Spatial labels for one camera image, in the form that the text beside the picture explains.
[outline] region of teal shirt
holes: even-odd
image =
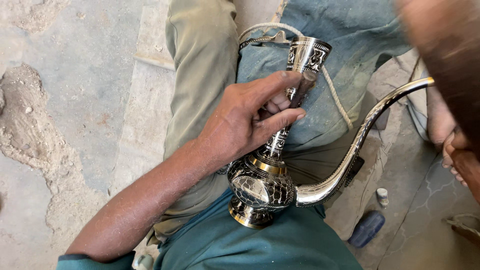
[[[159,245],[154,269],[361,269],[345,244],[325,222],[323,206],[289,207],[263,230],[250,229],[228,212],[227,190],[177,233]],[[130,269],[133,254],[100,264],[85,257],[60,256],[57,270]]]

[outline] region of sleeve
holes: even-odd
[[[132,251],[110,263],[93,261],[87,255],[67,254],[59,257],[57,270],[132,270],[135,251]]]

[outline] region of blue plastic container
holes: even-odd
[[[362,248],[370,242],[385,224],[385,217],[377,210],[368,212],[363,216],[348,243],[356,248]]]

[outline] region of hairy forearm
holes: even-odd
[[[106,262],[132,251],[169,206],[221,166],[221,161],[205,158],[209,154],[203,144],[198,140],[186,143],[114,196],[82,229],[66,254],[85,254]]]
[[[480,159],[480,2],[398,2],[412,44]]]

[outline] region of curved metal spout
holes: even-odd
[[[348,152],[343,157],[342,162],[338,165],[335,171],[320,183],[298,185],[295,187],[296,206],[314,206],[330,199],[345,182],[348,171],[355,161],[355,158],[358,156],[360,149],[365,142],[368,131],[371,129],[380,114],[405,95],[428,86],[433,86],[433,83],[434,81],[430,77],[410,82],[395,89],[378,102],[365,117],[363,124],[357,131],[355,139],[353,139],[350,149],[348,149]]]

